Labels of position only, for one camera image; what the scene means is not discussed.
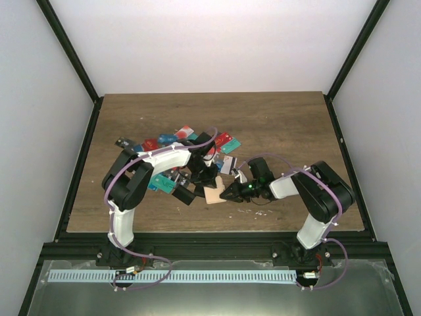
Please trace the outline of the beige leather card holder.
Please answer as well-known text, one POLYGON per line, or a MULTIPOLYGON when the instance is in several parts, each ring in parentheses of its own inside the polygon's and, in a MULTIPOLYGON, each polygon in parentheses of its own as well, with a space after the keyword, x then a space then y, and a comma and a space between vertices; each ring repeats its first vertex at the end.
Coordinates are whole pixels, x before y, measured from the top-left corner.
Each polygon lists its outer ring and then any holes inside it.
POLYGON ((207 204, 224 203, 225 199, 220 197, 220 194, 226 189, 221 176, 215 178, 216 188, 204 188, 205 201, 207 204))

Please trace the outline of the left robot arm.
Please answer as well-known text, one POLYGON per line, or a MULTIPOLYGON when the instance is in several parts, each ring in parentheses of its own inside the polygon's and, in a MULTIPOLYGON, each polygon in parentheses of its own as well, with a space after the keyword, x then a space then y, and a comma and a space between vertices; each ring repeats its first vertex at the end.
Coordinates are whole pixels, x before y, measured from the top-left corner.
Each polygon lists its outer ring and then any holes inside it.
POLYGON ((135 251, 129 246, 134 241, 134 211, 153 177, 173 168, 187 168, 189 181, 200 196, 205 187, 216 187, 218 167, 206 156, 216 149, 217 133, 214 129, 213 136, 203 132, 194 140, 181 139, 147 152, 123 149, 102 182, 110 215, 108 238, 114 245, 111 257, 117 264, 126 266, 134 260, 135 251))

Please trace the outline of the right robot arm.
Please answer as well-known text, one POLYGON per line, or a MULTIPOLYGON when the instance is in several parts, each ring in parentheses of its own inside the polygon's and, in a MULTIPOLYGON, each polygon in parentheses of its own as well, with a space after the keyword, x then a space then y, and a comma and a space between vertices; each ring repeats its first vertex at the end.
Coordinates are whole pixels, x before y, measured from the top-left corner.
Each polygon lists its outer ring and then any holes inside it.
POLYGON ((315 247, 325 241, 342 214, 354 204, 354 191, 325 161, 305 169, 293 168, 279 178, 263 157, 250 159, 247 165, 253 178, 247 181, 242 171, 235 169, 234 182, 220 197, 249 203, 254 198, 272 202, 300 196, 309 214, 297 233, 299 244, 293 247, 292 256, 296 263, 308 265, 316 257, 315 247))

